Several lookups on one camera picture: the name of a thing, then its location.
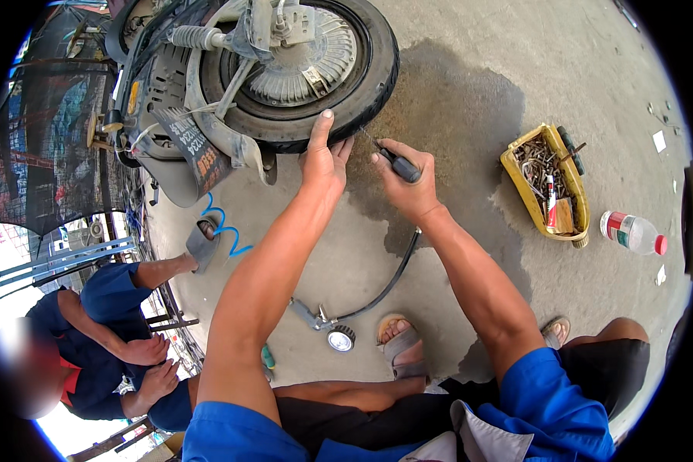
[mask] concrete floor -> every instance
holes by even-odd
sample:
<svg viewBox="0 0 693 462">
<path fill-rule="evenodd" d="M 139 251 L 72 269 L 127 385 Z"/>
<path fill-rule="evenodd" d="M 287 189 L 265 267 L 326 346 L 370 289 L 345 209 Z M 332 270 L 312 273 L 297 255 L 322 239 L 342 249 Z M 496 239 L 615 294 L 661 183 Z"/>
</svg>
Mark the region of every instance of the concrete floor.
<svg viewBox="0 0 693 462">
<path fill-rule="evenodd" d="M 647 381 L 611 423 L 616 438 L 637 420 L 656 389 L 667 343 L 690 294 L 680 235 L 683 168 L 690 153 L 686 132 L 675 136 L 647 112 L 651 101 L 656 111 L 683 124 L 656 51 L 608 0 L 514 0 L 502 6 L 489 0 L 373 2 L 395 31 L 402 64 L 395 93 L 370 132 L 436 156 L 440 198 L 508 273 L 539 326 L 564 314 L 572 320 L 571 336 L 595 335 L 612 318 L 627 316 L 647 330 L 652 342 Z M 673 107 L 668 112 L 665 100 Z M 577 143 L 588 143 L 582 157 L 591 241 L 583 250 L 536 230 L 497 163 L 508 143 L 542 122 L 564 125 Z M 667 148 L 658 156 L 652 134 L 661 129 Z M 295 293 L 312 309 L 323 303 L 332 316 L 379 293 L 412 232 L 384 199 L 368 165 L 370 152 L 360 137 L 347 166 L 346 193 Z M 259 242 L 296 193 L 296 156 L 278 161 L 275 186 L 260 184 L 254 171 L 237 171 L 213 190 L 226 224 L 241 233 L 240 245 Z M 148 225 L 164 258 L 185 250 L 205 204 L 176 208 L 160 196 L 148 212 Z M 609 209 L 647 217 L 667 235 L 666 255 L 639 256 L 605 239 L 598 221 Z M 186 317 L 201 320 L 193 331 L 203 348 L 220 291 L 241 259 L 227 261 L 232 239 L 224 237 L 203 276 L 186 274 L 171 282 Z M 655 275 L 663 263 L 667 281 L 657 287 Z M 424 242 L 388 297 L 348 323 L 357 334 L 352 352 L 332 350 L 323 333 L 286 311 L 269 339 L 277 360 L 273 384 L 390 380 L 374 335 L 379 318 L 392 311 L 417 325 L 437 377 L 491 377 L 437 254 Z"/>
</svg>

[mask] yellow reflector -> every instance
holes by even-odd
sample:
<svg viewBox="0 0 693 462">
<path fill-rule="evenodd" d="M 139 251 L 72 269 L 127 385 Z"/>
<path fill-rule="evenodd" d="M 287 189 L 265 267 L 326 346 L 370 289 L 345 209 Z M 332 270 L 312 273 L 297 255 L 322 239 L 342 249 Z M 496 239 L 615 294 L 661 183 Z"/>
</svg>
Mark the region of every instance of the yellow reflector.
<svg viewBox="0 0 693 462">
<path fill-rule="evenodd" d="M 126 111 L 129 115 L 136 112 L 136 97 L 139 94 L 139 82 L 138 80 L 131 85 L 131 94 L 129 95 L 129 110 Z"/>
</svg>

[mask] rear shock absorber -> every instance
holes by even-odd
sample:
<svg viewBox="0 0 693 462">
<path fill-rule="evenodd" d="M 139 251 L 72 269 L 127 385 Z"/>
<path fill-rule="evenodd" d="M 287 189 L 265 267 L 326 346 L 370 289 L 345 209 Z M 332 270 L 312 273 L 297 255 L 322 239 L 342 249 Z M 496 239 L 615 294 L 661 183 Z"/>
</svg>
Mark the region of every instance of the rear shock absorber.
<svg viewBox="0 0 693 462">
<path fill-rule="evenodd" d="M 223 47 L 225 37 L 218 27 L 179 26 L 172 30 L 169 40 L 177 47 L 213 51 Z"/>
</svg>

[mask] tube of glue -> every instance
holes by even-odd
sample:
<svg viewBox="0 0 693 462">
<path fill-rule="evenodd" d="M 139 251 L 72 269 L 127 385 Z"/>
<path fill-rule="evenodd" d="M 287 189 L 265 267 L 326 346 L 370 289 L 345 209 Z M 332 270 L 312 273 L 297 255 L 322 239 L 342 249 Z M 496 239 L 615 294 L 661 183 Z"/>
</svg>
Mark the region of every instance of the tube of glue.
<svg viewBox="0 0 693 462">
<path fill-rule="evenodd" d="M 554 177 L 547 175 L 547 231 L 554 233 L 557 226 L 557 196 L 554 192 Z"/>
</svg>

